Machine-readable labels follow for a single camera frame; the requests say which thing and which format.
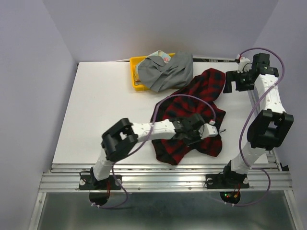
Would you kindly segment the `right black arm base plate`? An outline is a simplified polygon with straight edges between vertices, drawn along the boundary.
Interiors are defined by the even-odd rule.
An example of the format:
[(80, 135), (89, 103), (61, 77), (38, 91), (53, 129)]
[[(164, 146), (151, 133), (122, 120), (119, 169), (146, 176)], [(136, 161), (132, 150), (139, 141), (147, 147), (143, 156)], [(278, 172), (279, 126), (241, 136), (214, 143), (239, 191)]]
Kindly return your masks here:
[(246, 174), (238, 174), (235, 176), (224, 175), (222, 173), (206, 174), (206, 187), (208, 189), (235, 189), (235, 188), (249, 188), (249, 183), (244, 180), (247, 179)]

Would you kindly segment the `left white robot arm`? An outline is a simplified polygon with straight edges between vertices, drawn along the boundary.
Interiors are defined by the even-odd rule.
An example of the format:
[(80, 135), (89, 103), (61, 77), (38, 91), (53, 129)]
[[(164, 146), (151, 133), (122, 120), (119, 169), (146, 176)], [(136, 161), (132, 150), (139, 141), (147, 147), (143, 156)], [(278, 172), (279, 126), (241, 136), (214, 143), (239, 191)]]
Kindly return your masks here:
[(206, 123), (200, 114), (155, 123), (132, 123), (123, 118), (102, 134), (101, 154), (90, 170), (90, 183), (97, 189), (103, 188), (112, 165), (126, 158), (137, 143), (167, 139), (194, 144), (215, 134), (216, 128)]

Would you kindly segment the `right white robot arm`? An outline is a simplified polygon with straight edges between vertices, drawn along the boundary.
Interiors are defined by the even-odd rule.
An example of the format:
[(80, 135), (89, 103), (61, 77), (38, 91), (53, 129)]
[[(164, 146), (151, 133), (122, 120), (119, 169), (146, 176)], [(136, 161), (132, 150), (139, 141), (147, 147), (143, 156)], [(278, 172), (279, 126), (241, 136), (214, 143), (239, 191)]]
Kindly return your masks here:
[(251, 166), (264, 153), (281, 146), (294, 122), (293, 115), (282, 105), (278, 90), (282, 78), (278, 69), (270, 66), (270, 55), (255, 54), (250, 69), (246, 70), (248, 62), (249, 59), (240, 57), (238, 69), (226, 73), (223, 92), (232, 92), (232, 82), (236, 91), (256, 90), (259, 99), (252, 110), (260, 111), (252, 123), (245, 122), (242, 133), (247, 133), (247, 142), (239, 145), (239, 154), (224, 167), (221, 183), (226, 187), (246, 183)]

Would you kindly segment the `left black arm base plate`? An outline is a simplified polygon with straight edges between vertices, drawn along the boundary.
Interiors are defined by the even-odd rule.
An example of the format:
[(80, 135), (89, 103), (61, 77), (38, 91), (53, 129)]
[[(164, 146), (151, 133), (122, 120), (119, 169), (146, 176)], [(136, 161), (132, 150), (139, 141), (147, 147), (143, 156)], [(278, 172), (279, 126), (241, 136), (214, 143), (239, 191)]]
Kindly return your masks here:
[(79, 190), (120, 190), (119, 182), (122, 176), (116, 175), (117, 181), (112, 175), (101, 181), (96, 180), (93, 170), (82, 170), (79, 172)]

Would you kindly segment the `red black plaid skirt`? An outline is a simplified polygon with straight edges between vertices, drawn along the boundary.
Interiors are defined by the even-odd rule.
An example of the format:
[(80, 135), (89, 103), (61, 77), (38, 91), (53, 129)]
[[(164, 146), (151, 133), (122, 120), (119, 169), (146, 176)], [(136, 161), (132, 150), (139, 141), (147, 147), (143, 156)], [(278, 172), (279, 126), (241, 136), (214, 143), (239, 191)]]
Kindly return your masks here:
[[(155, 121), (175, 117), (190, 117), (194, 113), (202, 116), (205, 122), (209, 122), (216, 116), (215, 126), (219, 130), (226, 115), (226, 111), (219, 109), (214, 101), (220, 96), (225, 84), (225, 73), (216, 69), (207, 69), (184, 88), (174, 93), (172, 97), (162, 102), (157, 110)], [(221, 135), (206, 138), (198, 143), (187, 146), (182, 140), (153, 140), (152, 145), (156, 153), (156, 159), (170, 165), (178, 165), (179, 162), (192, 150), (211, 157), (217, 157), (222, 150)]]

